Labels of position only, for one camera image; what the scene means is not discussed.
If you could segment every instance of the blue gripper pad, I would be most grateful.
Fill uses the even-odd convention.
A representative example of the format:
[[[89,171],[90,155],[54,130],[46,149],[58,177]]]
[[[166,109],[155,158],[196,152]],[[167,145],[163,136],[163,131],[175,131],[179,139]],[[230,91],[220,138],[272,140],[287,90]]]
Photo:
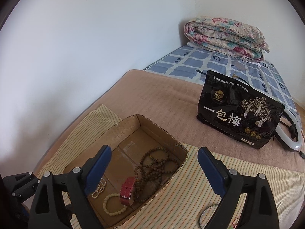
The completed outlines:
[[[86,177],[86,186],[84,188],[84,193],[87,196],[88,194],[95,191],[97,185],[99,184],[102,176],[105,173],[105,170],[110,163],[112,151],[109,146],[103,151],[101,156],[97,159],[95,164],[92,166]]]
[[[214,163],[220,164],[220,168],[223,168],[223,166],[225,167],[225,165],[220,160],[216,160],[214,156],[210,153],[210,151],[206,148],[206,150],[208,151],[207,153],[207,151],[204,150],[205,148],[206,147],[202,147],[199,149],[198,162],[206,178],[208,179],[214,193],[220,195],[220,197],[223,198],[227,192],[225,188],[225,181],[226,179],[228,179],[228,175],[225,173],[225,169],[222,171],[222,173],[220,173]]]

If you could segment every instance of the open cardboard box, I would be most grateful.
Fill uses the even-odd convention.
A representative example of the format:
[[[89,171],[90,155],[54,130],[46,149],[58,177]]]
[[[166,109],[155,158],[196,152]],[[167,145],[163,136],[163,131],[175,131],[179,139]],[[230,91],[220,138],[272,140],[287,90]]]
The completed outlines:
[[[112,150],[111,161],[104,173],[103,178],[107,181],[105,190],[97,199],[93,199],[91,194],[88,200],[93,207],[97,217],[104,228],[115,228],[140,211],[153,197],[163,189],[170,179],[176,174],[163,174],[159,190],[153,194],[145,203],[134,202],[124,213],[109,216],[103,209],[104,198],[111,193],[120,193],[121,186],[128,177],[135,175],[134,169],[139,165],[142,156],[150,149],[164,147],[170,153],[170,158],[175,158],[179,163],[179,168],[187,158],[187,150],[165,130],[142,115],[130,116],[108,129],[91,146],[83,151],[76,159],[66,166],[64,173],[68,173],[74,167],[83,166],[87,159],[94,157],[103,145],[109,145]],[[164,151],[152,152],[156,159],[166,157]],[[150,164],[147,157],[144,164]],[[165,170],[173,170],[174,162],[167,162]],[[144,190],[143,195],[151,193],[155,182],[150,181]],[[108,211],[115,212],[121,210],[123,205],[119,197],[112,197],[107,202]]]

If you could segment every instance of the tree illustration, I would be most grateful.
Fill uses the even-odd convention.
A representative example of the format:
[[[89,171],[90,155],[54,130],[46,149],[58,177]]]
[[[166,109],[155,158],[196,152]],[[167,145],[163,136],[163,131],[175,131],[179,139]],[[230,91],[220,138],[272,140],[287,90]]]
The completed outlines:
[[[242,108],[245,110],[244,117],[246,118],[247,114],[249,113],[250,109],[254,106],[253,100],[243,100],[242,101]]]
[[[258,116],[261,110],[267,109],[266,97],[264,96],[261,98],[256,97],[253,102],[254,102],[254,106],[252,107],[251,111],[254,112],[254,116]]]
[[[261,118],[260,121],[255,122],[255,124],[258,127],[261,127],[264,122],[271,121],[271,119],[272,119],[272,117],[270,115],[270,109],[268,109],[268,108],[260,109],[260,112],[258,113],[258,116]]]

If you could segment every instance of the cream bead bracelet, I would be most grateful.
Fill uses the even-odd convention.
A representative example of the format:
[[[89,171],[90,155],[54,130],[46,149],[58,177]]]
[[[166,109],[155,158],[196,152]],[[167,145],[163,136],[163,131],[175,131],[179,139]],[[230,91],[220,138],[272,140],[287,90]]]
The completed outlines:
[[[114,212],[114,213],[110,213],[107,208],[106,208],[106,205],[107,205],[107,201],[111,198],[111,197],[114,197],[114,196],[120,196],[120,194],[109,194],[106,196],[106,198],[104,199],[104,203],[103,203],[103,209],[105,211],[106,214],[110,215],[110,216],[114,216],[114,215],[118,215],[118,214],[121,214],[121,213],[124,213],[126,210],[127,210],[127,206],[124,206],[124,208],[122,208],[121,210],[117,211],[117,212]]]

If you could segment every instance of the folded quilt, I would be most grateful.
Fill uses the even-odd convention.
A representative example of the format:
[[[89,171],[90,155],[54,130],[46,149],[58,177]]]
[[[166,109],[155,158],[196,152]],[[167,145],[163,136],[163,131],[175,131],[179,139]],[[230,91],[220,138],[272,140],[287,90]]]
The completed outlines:
[[[247,62],[262,62],[269,46],[263,33],[248,24],[228,18],[197,17],[186,23],[184,34],[190,46],[217,51]]]

